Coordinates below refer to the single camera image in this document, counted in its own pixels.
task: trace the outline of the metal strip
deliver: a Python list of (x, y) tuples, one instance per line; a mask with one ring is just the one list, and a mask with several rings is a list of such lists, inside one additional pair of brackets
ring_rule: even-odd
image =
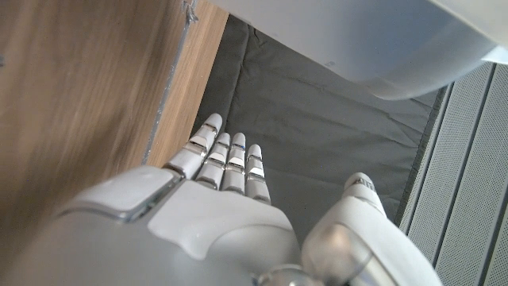
[(437, 135), (408, 232), (431, 263), (439, 251), (492, 67), (492, 64), (484, 64), (455, 82)]
[(162, 98), (160, 99), (159, 108), (157, 109), (156, 118), (152, 125), (150, 137), (148, 137), (148, 143), (146, 145), (146, 150), (144, 151), (143, 160), (141, 161), (141, 164), (147, 163), (148, 157), (150, 156), (150, 152), (152, 151), (153, 141), (155, 140), (157, 129), (159, 128), (160, 118), (162, 117), (167, 97), (169, 96), (171, 83), (173, 82), (173, 77), (176, 71), (176, 65), (178, 64), (180, 55), (182, 54), (183, 44), (185, 43), (187, 33), (189, 32), (189, 26), (191, 26), (191, 23), (196, 22), (198, 20), (198, 17), (196, 17), (196, 15), (194, 14), (194, 8), (196, 7), (197, 4), (198, 0), (192, 0), (191, 4), (188, 4), (187, 1), (182, 2), (182, 11), (186, 14), (185, 26), (183, 27), (182, 36), (180, 37), (180, 40), (178, 42), (178, 49), (176, 50), (175, 59), (173, 60), (173, 64), (171, 64), (169, 76), (166, 80), (166, 87), (164, 88)]
[(481, 284), (485, 277), (508, 187), (507, 84), (508, 67), (497, 66), (437, 258), (445, 284)]

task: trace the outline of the wooden surface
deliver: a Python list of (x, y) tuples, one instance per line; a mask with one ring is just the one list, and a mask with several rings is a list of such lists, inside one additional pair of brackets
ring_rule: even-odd
[(148, 164), (162, 166), (189, 139), (221, 41), (217, 35), (228, 20), (227, 12), (208, 2), (198, 2), (196, 14), (201, 26), (190, 26)]
[[(141, 163), (182, 37), (181, 5), (0, 2), (0, 270), (62, 202)], [(157, 133), (165, 154), (188, 138), (227, 17), (206, 3), (197, 15), (187, 39), (201, 48), (183, 50), (173, 84), (185, 92), (170, 90), (179, 104), (166, 105), (171, 126)]]

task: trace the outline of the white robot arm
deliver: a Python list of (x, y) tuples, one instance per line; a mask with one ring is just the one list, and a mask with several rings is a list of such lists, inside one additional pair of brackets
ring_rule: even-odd
[(212, 114), (163, 168), (141, 166), (59, 211), (3, 277), (39, 285), (440, 285), (354, 174), (305, 240), (271, 206), (261, 149)]

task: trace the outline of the gray fabric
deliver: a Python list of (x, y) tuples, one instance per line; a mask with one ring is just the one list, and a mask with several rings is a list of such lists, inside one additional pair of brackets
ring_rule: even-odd
[(272, 204), (302, 242), (354, 172), (393, 219), (436, 94), (383, 101), (230, 17), (194, 127), (218, 111), (261, 146)]

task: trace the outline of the wooden edge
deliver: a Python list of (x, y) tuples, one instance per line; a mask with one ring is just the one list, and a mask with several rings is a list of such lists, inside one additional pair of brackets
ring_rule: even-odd
[(190, 25), (147, 164), (162, 166), (191, 135), (199, 104), (229, 14), (198, 1), (199, 21)]

